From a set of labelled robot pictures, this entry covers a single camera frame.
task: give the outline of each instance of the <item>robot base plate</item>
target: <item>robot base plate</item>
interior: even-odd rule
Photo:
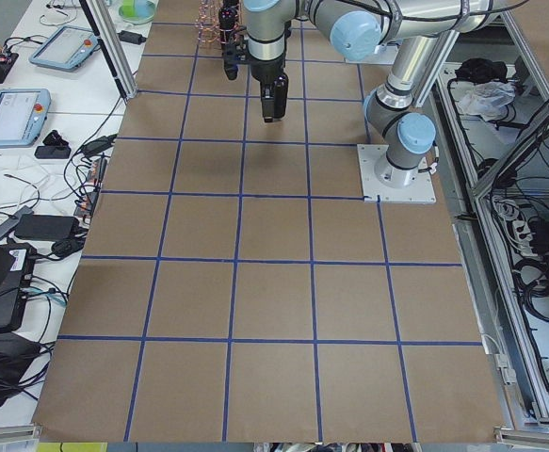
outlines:
[[[411,185],[401,189],[386,186],[377,178],[375,175],[375,163],[386,152],[387,146],[358,145],[364,201],[434,204],[435,192],[433,191],[431,175],[428,172],[419,172],[416,180]],[[423,158],[418,168],[424,169],[426,167],[427,161]]]

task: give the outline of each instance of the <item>grid of blue tape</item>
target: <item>grid of blue tape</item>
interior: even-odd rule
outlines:
[[[194,24],[177,24],[177,23],[154,23],[154,24],[160,24],[160,25],[194,25]],[[177,142],[177,154],[176,154],[176,160],[174,162],[173,166],[173,172],[171,175],[170,180],[170,189],[168,191],[157,191],[157,192],[146,192],[146,191],[133,191],[133,190],[104,190],[104,193],[110,193],[110,194],[122,194],[122,195],[128,195],[128,194],[135,194],[135,195],[159,195],[159,196],[167,196],[168,202],[167,202],[167,208],[165,212],[165,216],[163,219],[163,225],[161,230],[161,235],[159,238],[159,247],[158,252],[156,256],[119,256],[119,255],[84,255],[84,259],[122,259],[122,260],[149,260],[149,261],[155,261],[154,265],[154,272],[153,272],[153,280],[151,284],[151,291],[150,291],[150,297],[149,302],[147,305],[147,310],[145,314],[145,320],[144,320],[144,326],[142,330],[141,336],[102,336],[102,335],[74,335],[74,334],[61,334],[59,335],[59,339],[65,339],[65,340],[76,340],[76,341],[89,341],[89,340],[101,340],[101,341],[135,341],[140,342],[140,348],[137,358],[137,368],[135,373],[135,380],[134,380],[134,386],[132,391],[132,396],[130,400],[130,406],[128,411],[128,417],[127,417],[127,424],[124,434],[124,441],[129,441],[130,439],[130,432],[131,427],[133,423],[134,418],[134,408],[136,405],[136,396],[137,396],[137,388],[140,380],[140,372],[142,367],[142,361],[144,358],[144,349],[147,343],[151,342],[180,342],[180,343],[222,343],[227,345],[227,351],[226,351],[226,373],[225,373],[225,389],[224,389],[224,413],[223,413],[223,424],[222,424],[222,433],[221,433],[221,439],[222,441],[227,440],[227,433],[228,433],[228,405],[229,405],[229,397],[230,397],[230,372],[231,372],[231,362],[232,362],[232,355],[233,355],[233,344],[305,344],[305,345],[312,345],[314,347],[314,363],[315,363],[315,401],[316,401],[316,421],[317,421],[317,434],[318,434],[318,440],[323,440],[323,433],[322,433],[322,409],[320,404],[320,382],[319,382],[319,369],[318,369],[318,346],[319,345],[326,345],[326,344],[336,344],[336,345],[371,345],[371,346],[396,346],[398,355],[399,355],[399,362],[400,362],[400,368],[401,368],[401,374],[402,374],[402,381],[403,381],[403,388],[404,388],[404,394],[406,399],[406,408],[409,416],[410,421],[410,428],[412,433],[412,439],[417,442],[418,441],[418,433],[416,431],[416,426],[414,424],[414,417],[412,412],[412,402],[411,402],[411,395],[410,395],[410,382],[408,380],[408,376],[406,373],[406,366],[404,363],[404,354],[403,354],[403,347],[405,346],[412,346],[412,347],[418,347],[418,346],[438,346],[438,347],[480,347],[481,342],[469,342],[469,341],[403,341],[401,339],[400,335],[400,329],[397,319],[397,310],[396,310],[396,302],[394,297],[394,287],[392,282],[392,276],[391,276],[391,268],[393,266],[461,266],[460,263],[422,263],[422,262],[390,262],[389,261],[389,254],[387,250],[387,240],[386,240],[386,234],[385,234],[385,224],[383,219],[383,212],[380,207],[380,204],[377,204],[377,211],[379,216],[379,226],[380,226],[380,234],[381,234],[381,240],[382,240],[382,247],[383,247],[383,256],[384,260],[382,262],[337,262],[337,261],[317,261],[314,258],[314,226],[313,226],[313,219],[312,219],[312,200],[318,200],[318,199],[330,199],[330,200],[346,200],[346,201],[357,201],[361,200],[362,198],[355,198],[355,197],[335,197],[335,196],[314,196],[312,195],[312,189],[311,189],[311,174],[310,174],[310,152],[309,152],[309,145],[317,144],[319,146],[355,146],[355,143],[316,143],[314,141],[310,141],[310,137],[308,136],[308,109],[307,109],[307,102],[308,101],[328,101],[328,102],[362,102],[363,101],[363,77],[360,67],[357,67],[357,74],[358,79],[360,83],[361,93],[362,93],[362,99],[356,100],[356,99],[310,99],[307,97],[306,92],[306,80],[305,80],[305,63],[306,62],[318,62],[318,63],[334,63],[333,61],[319,61],[319,60],[307,60],[305,59],[304,54],[304,33],[312,33],[315,32],[313,29],[307,29],[303,27],[303,24],[301,24],[300,28],[295,28],[295,32],[300,33],[300,40],[301,40],[301,60],[293,60],[289,59],[290,61],[299,61],[302,64],[302,73],[303,73],[303,97],[297,98],[298,100],[303,101],[303,114],[304,114],[304,126],[305,126],[305,140],[301,142],[295,142],[295,141],[289,141],[289,142],[281,142],[276,141],[275,143],[272,142],[272,144],[299,144],[305,146],[305,157],[306,157],[306,167],[307,167],[307,195],[257,195],[257,194],[248,194],[243,192],[243,180],[244,180],[244,162],[245,162],[245,151],[247,144],[250,143],[268,143],[267,141],[251,141],[247,140],[247,115],[248,115],[248,103],[249,99],[257,96],[250,96],[250,77],[247,79],[247,85],[246,85],[246,92],[244,96],[241,95],[219,95],[219,94],[195,94],[192,93],[192,85],[194,81],[194,75],[197,67],[197,60],[199,58],[216,58],[216,56],[200,56],[199,55],[199,47],[197,45],[195,49],[194,56],[189,55],[151,55],[151,54],[145,54],[146,57],[190,57],[193,58],[193,64],[192,64],[192,71],[190,75],[190,80],[188,82],[188,90],[186,93],[184,92],[168,92],[168,91],[146,91],[146,92],[153,92],[163,95],[184,95],[186,97],[186,104],[185,104],[185,110],[184,110],[184,117],[182,120],[181,130],[180,130],[180,137],[179,138],[159,138],[159,137],[120,137],[120,139],[138,139],[138,140],[165,140],[165,141],[173,141]],[[187,139],[184,138],[184,129],[186,124],[186,114],[188,111],[188,105],[190,98],[193,96],[202,96],[202,97],[239,97],[245,99],[245,113],[244,113],[244,129],[243,129],[243,139],[241,140],[226,140],[226,139],[201,139],[201,138],[193,138],[193,139]],[[370,139],[370,134],[368,130],[368,126],[366,123],[364,123],[364,127],[368,136],[368,139]],[[178,159],[180,156],[180,149],[185,141],[205,141],[205,142],[237,142],[242,144],[242,153],[241,153],[241,173],[240,173],[240,183],[239,183],[239,190],[238,193],[186,193],[186,192],[176,192],[174,191],[174,183],[175,183],[175,177],[176,172],[178,168]],[[168,225],[168,219],[170,216],[170,209],[171,204],[173,202],[173,198],[176,196],[206,196],[206,197],[235,197],[239,199],[238,203],[238,214],[237,214],[237,225],[236,225],[236,238],[235,238],[235,246],[234,246],[234,259],[220,259],[220,258],[187,258],[187,257],[168,257],[163,256],[163,245],[165,240],[165,234],[167,230]],[[239,251],[239,241],[240,241],[240,235],[241,235],[241,229],[242,229],[242,209],[243,209],[243,199],[244,198],[286,198],[286,199],[305,199],[308,202],[308,222],[309,222],[309,251],[310,251],[310,259],[307,261],[301,261],[301,260],[253,260],[253,259],[240,259],[238,255]],[[159,267],[161,262],[165,261],[179,261],[179,262],[220,262],[220,263],[231,263],[233,264],[233,285],[232,285],[232,294],[231,294],[231,301],[230,301],[230,318],[229,318],[229,329],[228,329],[228,336],[227,337],[158,337],[158,336],[149,336],[148,335],[148,328],[149,328],[149,321],[151,316],[151,309],[153,306],[153,296],[156,288],[156,281],[157,276],[159,273]],[[234,302],[235,302],[235,290],[236,290],[236,274],[238,269],[238,264],[241,263],[259,263],[259,264],[304,264],[310,266],[310,279],[311,279],[311,289],[312,289],[312,320],[313,320],[313,338],[312,339],[301,339],[301,340],[293,340],[293,339],[251,339],[251,338],[234,338]],[[330,266],[330,265],[336,265],[336,266],[384,266],[386,269],[386,275],[387,275],[387,282],[388,282],[388,290],[390,295],[390,300],[392,304],[392,313],[393,313],[393,320],[394,320],[394,326],[396,330],[396,339],[394,341],[366,341],[366,340],[328,340],[328,339],[319,339],[317,336],[317,294],[315,292],[315,266]]]

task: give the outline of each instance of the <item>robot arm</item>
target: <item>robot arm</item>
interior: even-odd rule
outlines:
[[[438,36],[484,26],[495,17],[485,12],[492,4],[493,0],[244,0],[247,43],[231,40],[224,59],[229,65],[241,59],[250,65],[251,75],[260,82],[263,117],[270,122],[284,115],[288,78],[283,69],[292,19],[307,16],[339,53],[354,61],[373,54],[382,43],[404,40],[386,82],[364,103],[366,119],[389,143],[376,165],[377,175],[386,185],[401,188],[412,182],[435,139],[432,121],[407,110]]]

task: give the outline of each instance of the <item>plastic bag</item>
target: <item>plastic bag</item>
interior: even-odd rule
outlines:
[[[505,106],[514,98],[515,87],[510,83],[489,82],[474,86],[456,107],[462,115],[480,116],[484,121],[499,120],[506,116]]]

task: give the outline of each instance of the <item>blue joint cap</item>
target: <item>blue joint cap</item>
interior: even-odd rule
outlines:
[[[245,0],[243,5],[248,11],[262,12],[272,8],[278,2],[280,2],[280,0]]]
[[[374,96],[377,93],[377,89],[373,89],[370,91],[370,93],[366,96],[364,99],[364,103],[362,105],[362,112],[364,114],[364,117],[368,119],[368,106],[370,105],[370,101],[372,100],[372,96]]]
[[[337,19],[329,39],[335,50],[345,58],[362,61],[375,52],[380,35],[380,25],[372,14],[351,11]]]
[[[397,136],[411,153],[427,153],[435,140],[435,125],[425,115],[409,113],[399,120]]]

